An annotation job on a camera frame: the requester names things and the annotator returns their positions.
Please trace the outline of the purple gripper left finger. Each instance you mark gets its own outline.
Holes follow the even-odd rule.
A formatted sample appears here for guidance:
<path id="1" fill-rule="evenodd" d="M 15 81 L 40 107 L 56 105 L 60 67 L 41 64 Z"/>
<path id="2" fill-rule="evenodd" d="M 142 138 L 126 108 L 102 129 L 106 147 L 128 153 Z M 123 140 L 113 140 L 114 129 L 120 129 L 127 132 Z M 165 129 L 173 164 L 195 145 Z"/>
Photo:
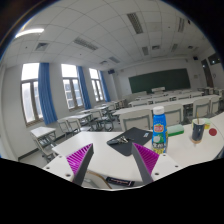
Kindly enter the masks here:
<path id="1" fill-rule="evenodd" d="M 88 144 L 66 157 L 66 160 L 73 171 L 73 182 L 76 185 L 80 186 L 82 184 L 93 154 L 93 145 Z"/>

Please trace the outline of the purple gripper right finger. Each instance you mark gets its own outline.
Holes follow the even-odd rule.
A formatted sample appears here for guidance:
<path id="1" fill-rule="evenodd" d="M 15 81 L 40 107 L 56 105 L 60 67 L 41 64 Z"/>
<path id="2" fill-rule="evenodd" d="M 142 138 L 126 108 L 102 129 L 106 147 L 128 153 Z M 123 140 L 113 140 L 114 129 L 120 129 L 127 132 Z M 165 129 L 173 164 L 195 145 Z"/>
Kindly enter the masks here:
<path id="1" fill-rule="evenodd" d="M 137 143 L 132 144 L 132 155 L 138 166 L 143 183 L 145 185 L 151 183 L 153 181 L 151 174 L 159 159 L 159 155 Z"/>

